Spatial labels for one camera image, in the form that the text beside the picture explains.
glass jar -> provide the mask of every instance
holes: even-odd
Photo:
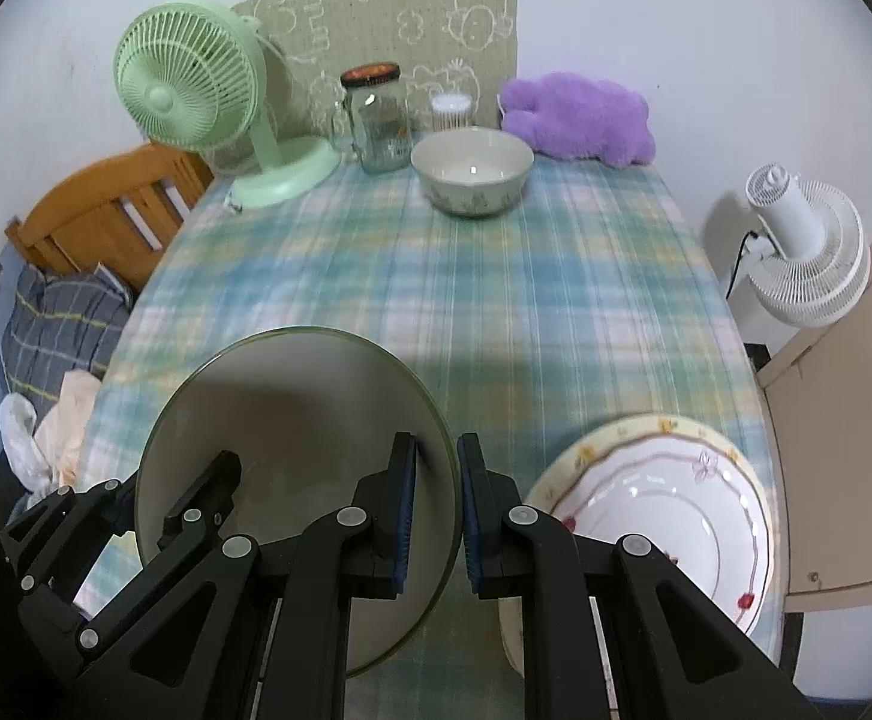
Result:
[[[409,164],[413,139],[399,65],[375,62],[339,76],[353,148],[366,172],[390,172]]]

beige cabinet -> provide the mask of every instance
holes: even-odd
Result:
[[[765,391],[789,522],[787,607],[872,603],[872,281]]]

wooden chair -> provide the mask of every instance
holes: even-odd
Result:
[[[147,143],[73,173],[25,221],[14,220],[6,237],[39,268],[77,274],[103,263],[141,290],[183,223],[164,182],[193,208],[211,181],[212,172],[196,154]],[[159,247],[147,242],[125,201],[139,212]]]

tablecloth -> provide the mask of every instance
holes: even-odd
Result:
[[[202,362],[253,333],[337,327],[380,343],[428,387],[453,435],[479,434],[521,493],[621,415],[679,413],[740,447],[773,511],[756,383],[708,260],[650,167],[539,158],[510,213],[459,220],[412,170],[340,167],[309,194],[231,213],[225,183],[194,209],[140,295],[87,429],[77,486],[128,477],[161,408]],[[777,565],[783,558],[777,545]],[[114,539],[77,602],[94,613],[140,570]],[[775,656],[780,571],[754,640]],[[497,605],[471,594],[462,550],[412,640],[347,683],[350,718],[513,718]]]

purple plush toy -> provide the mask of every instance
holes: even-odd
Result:
[[[612,167],[648,165],[655,157],[649,105],[612,81],[551,73],[502,85],[502,128],[557,159],[599,157]]]

